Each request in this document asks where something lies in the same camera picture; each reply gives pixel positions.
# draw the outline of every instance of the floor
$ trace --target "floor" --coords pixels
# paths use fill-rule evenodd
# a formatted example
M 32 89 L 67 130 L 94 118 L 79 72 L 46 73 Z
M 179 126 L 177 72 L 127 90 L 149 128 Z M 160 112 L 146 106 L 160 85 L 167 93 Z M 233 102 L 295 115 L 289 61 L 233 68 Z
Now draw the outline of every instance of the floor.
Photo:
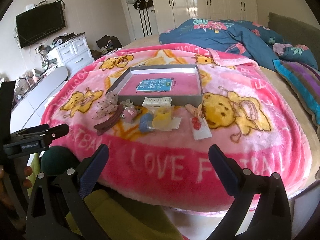
M 187 215 L 172 211 L 165 213 L 178 230 L 190 240 L 206 240 L 222 220 L 222 218 Z M 237 234 L 247 230 L 253 215 L 254 212 L 247 213 Z

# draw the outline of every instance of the metal screw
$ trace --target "metal screw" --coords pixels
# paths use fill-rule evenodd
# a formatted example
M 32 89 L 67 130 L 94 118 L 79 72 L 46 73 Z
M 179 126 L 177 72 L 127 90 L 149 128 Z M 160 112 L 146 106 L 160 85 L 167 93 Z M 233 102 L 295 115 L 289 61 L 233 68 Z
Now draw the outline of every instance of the metal screw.
M 274 177 L 275 179 L 279 179 L 279 178 L 280 178 L 280 175 L 279 175 L 279 173 L 276 173 L 276 172 L 275 172 L 275 173 L 273 174 L 273 177 Z
M 38 178 L 39 179 L 42 179 L 44 177 L 44 173 L 43 172 L 40 172 L 39 174 L 38 174 Z
M 244 169 L 242 171 L 245 175 L 250 175 L 251 174 L 251 171 L 249 169 Z
M 72 175 L 74 173 L 75 173 L 75 169 L 74 168 L 70 168 L 70 169 L 67 170 L 67 174 L 68 175 Z

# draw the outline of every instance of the person's hand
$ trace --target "person's hand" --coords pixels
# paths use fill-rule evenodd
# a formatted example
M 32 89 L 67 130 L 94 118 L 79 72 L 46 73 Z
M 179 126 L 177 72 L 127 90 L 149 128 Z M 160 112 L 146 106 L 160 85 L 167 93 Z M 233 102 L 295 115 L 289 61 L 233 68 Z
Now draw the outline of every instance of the person's hand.
M 32 168 L 29 166 L 26 166 L 23 172 L 26 177 L 30 176 L 32 174 Z M 2 180 L 3 176 L 4 176 L 4 168 L 2 165 L 0 165 L 0 201 L 4 204 L 5 207 L 9 208 L 10 210 L 15 210 L 12 200 L 10 199 L 9 195 L 7 194 L 7 191 L 5 190 L 4 183 Z M 30 180 L 25 179 L 23 181 L 23 186 L 26 188 L 31 188 L 32 183 Z

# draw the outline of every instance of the ice cream cone toy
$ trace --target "ice cream cone toy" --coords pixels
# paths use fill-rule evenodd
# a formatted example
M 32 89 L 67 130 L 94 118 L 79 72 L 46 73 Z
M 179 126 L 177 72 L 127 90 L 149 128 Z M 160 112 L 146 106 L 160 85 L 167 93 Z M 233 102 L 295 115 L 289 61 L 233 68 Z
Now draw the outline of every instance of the ice cream cone toy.
M 198 117 L 199 119 L 204 117 L 202 112 L 202 104 L 200 104 L 197 108 L 191 104 L 186 104 L 185 108 L 189 113 L 191 113 L 195 117 Z

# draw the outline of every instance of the striped pillow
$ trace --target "striped pillow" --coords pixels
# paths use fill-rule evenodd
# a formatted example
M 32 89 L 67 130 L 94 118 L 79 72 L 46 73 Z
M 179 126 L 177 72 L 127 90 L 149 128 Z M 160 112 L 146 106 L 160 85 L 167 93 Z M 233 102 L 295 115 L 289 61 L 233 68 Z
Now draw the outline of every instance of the striped pillow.
M 320 139 L 320 72 L 298 62 L 274 60 L 274 65 L 298 95 L 305 110 L 312 115 Z

